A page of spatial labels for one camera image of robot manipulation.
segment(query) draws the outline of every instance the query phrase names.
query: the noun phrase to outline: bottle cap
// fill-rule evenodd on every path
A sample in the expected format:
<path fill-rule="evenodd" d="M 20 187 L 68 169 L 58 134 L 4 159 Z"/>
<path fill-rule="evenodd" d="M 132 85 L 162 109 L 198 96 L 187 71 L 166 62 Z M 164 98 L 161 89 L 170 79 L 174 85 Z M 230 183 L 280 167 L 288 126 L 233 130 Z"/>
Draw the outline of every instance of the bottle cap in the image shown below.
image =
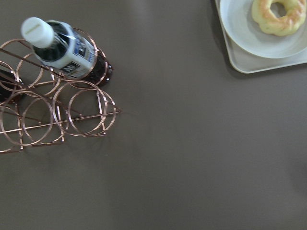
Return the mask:
<path fill-rule="evenodd" d="M 54 40 L 53 28 L 47 22 L 35 17 L 23 22 L 21 34 L 25 40 L 38 48 L 47 48 Z"/>

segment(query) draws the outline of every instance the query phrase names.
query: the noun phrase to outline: tray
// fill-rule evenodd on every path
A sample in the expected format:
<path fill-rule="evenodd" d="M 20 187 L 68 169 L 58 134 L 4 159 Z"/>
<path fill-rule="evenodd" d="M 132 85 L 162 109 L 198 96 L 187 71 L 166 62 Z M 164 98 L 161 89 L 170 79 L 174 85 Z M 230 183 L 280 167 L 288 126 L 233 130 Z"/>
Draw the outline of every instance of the tray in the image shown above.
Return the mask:
<path fill-rule="evenodd" d="M 215 0 L 216 8 L 220 17 L 220 0 Z M 307 50 L 294 56 L 272 59 L 258 57 L 240 48 L 226 33 L 220 17 L 222 31 L 226 43 L 229 60 L 233 68 L 241 73 L 255 73 L 270 69 L 278 69 L 287 66 L 307 63 Z"/>

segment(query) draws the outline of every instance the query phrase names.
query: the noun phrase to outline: gray surface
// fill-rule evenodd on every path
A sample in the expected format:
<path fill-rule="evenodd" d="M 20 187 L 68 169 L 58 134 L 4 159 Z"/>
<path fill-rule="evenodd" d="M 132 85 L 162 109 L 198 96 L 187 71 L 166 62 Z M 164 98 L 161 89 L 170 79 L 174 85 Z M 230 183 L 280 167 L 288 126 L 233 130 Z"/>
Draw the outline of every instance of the gray surface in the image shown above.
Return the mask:
<path fill-rule="evenodd" d="M 307 228 L 306 65 L 229 64 L 213 0 L 2 1 L 89 32 L 124 113 L 106 138 L 0 156 L 1 230 Z"/>

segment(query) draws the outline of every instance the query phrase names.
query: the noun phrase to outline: donut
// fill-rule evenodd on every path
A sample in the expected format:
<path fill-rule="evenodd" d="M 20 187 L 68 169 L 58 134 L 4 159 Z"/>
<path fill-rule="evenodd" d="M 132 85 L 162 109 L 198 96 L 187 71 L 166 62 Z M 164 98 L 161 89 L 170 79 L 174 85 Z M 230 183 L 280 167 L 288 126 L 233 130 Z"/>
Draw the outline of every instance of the donut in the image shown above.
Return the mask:
<path fill-rule="evenodd" d="M 271 11 L 271 5 L 276 2 L 284 6 L 285 16 L 278 18 Z M 266 34 L 291 35 L 305 22 L 306 0 L 254 0 L 252 18 Z"/>

